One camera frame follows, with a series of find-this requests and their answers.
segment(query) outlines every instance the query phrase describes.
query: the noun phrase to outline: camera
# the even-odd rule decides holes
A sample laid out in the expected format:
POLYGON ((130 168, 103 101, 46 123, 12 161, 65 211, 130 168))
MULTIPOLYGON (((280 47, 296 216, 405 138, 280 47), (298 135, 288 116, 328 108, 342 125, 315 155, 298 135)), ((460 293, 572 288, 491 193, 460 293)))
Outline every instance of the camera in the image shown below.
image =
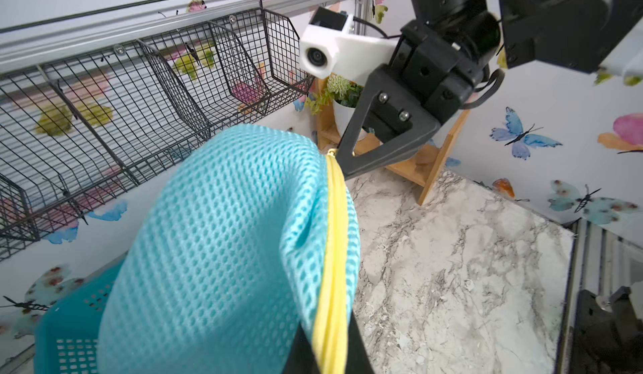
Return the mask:
POLYGON ((312 63, 312 65, 322 67, 326 64, 326 55, 324 54, 324 52, 317 48, 309 48, 308 60, 310 60, 310 63, 312 63))
POLYGON ((351 33, 353 16, 318 8, 299 41, 304 71, 324 79, 331 73, 365 85, 368 75, 387 64, 397 40, 351 33))

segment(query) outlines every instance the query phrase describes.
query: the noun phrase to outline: wooden stand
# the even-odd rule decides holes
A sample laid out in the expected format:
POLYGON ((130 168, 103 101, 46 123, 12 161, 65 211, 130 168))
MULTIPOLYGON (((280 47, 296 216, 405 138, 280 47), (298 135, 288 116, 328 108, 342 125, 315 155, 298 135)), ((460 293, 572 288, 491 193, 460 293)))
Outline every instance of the wooden stand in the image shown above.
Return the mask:
MULTIPOLYGON (((462 127, 469 113, 470 110, 465 110, 460 114, 453 128, 447 134, 441 148, 433 145, 424 145, 413 158, 386 167, 386 169, 424 188, 417 200, 418 204, 422 205, 424 203, 426 195, 431 190, 431 187, 433 187, 433 183, 435 183, 440 172, 444 169, 446 159, 453 150, 455 140, 460 134, 460 131, 462 131, 462 127)), ((335 126, 333 105, 326 105, 317 115, 317 147, 323 150, 330 144, 339 144, 340 139, 340 134, 335 126)), ((368 134, 366 138, 358 141, 357 145, 355 145, 354 152, 359 155, 378 146, 379 140, 373 134, 368 134)))

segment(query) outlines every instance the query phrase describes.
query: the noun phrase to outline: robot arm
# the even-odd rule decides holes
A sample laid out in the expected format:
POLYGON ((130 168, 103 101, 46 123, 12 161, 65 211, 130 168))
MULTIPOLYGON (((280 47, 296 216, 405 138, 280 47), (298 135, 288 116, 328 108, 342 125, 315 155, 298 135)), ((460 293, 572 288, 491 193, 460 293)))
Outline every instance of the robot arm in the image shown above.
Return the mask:
MULTIPOLYGON (((481 105, 502 82, 503 72, 488 66, 501 32, 486 0, 411 1, 416 19, 397 42, 350 34, 352 17, 326 9, 301 38, 306 71, 365 85, 336 154, 347 178, 412 157, 458 109, 481 105), (353 156, 361 128, 383 144, 353 156)), ((594 72, 643 15, 643 0, 500 3, 509 68, 540 60, 594 72)))

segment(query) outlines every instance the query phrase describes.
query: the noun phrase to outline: black wire basket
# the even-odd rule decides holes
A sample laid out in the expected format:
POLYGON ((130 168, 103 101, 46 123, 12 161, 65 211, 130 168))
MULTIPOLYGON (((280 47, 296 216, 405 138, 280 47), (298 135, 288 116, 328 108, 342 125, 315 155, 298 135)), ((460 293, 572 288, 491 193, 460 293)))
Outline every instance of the black wire basket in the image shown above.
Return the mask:
POLYGON ((307 94, 259 7, 0 76, 0 261, 307 94))

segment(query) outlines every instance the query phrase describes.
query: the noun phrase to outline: metal rail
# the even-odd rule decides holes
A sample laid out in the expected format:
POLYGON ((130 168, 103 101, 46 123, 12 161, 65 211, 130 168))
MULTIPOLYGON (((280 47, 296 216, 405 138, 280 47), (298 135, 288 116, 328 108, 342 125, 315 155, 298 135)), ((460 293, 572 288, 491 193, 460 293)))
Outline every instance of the metal rail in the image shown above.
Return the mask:
MULTIPOLYGON (((292 14, 295 11, 308 9, 311 6, 328 1, 333 0, 264 0, 264 8, 281 14, 292 14)), ((134 41, 138 38, 171 31, 173 29, 179 29, 188 25, 199 24, 224 15, 234 14, 254 8, 258 5, 259 0, 241 0, 230 4, 207 8, 198 13, 186 13, 178 16, 171 16, 145 24, 135 24, 108 31, 84 34, 73 39, 21 49, 5 55, 0 55, 0 74, 38 64, 44 64, 51 62, 52 60, 72 57, 80 53, 86 53, 100 48, 108 48, 122 42, 134 41)))

